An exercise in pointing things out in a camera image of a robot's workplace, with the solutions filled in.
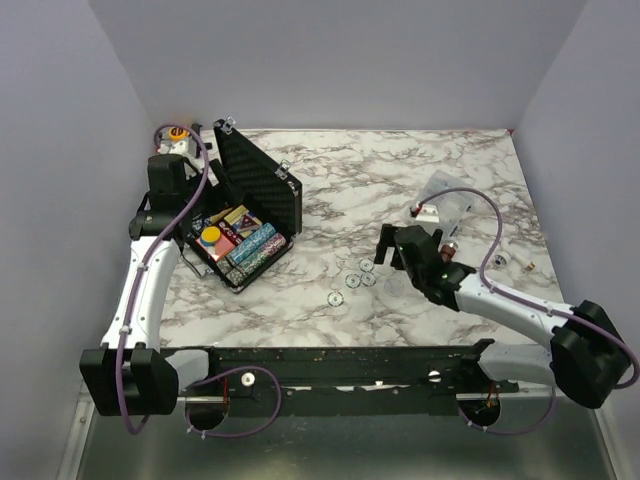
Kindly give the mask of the yellow round button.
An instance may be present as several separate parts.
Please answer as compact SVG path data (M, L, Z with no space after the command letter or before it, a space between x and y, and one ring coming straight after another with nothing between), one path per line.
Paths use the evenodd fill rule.
M206 227L200 235L200 240L206 244L215 244L221 238L221 231L216 226Z

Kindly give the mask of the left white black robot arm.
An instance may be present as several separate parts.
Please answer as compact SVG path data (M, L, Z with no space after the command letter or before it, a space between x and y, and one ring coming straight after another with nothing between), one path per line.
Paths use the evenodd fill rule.
M183 253L192 216L239 194L218 160L188 177L188 160L157 154L147 162L148 190L129 223L127 276L111 324L96 349L82 352L79 369L102 416L168 415L188 387L214 393L220 368L200 347L165 354L160 323L173 272Z

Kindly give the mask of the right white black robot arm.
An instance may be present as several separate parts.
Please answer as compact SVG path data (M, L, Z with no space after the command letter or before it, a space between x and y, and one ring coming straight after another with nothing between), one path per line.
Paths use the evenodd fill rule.
M441 233L420 226L382 226L374 261L389 260L407 273L426 299L456 312L494 321L528 339L528 345L494 343L464 362L460 379L480 392L495 380L524 380L557 387L582 407L600 408L632 365L628 349L605 310L544 301L486 278L449 259Z

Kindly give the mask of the red triangular dealer button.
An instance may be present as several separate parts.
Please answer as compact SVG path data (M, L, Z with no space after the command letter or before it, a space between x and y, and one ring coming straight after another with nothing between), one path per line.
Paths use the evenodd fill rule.
M262 222L254 216L243 215L235 224L236 232L243 238L248 238L262 226Z

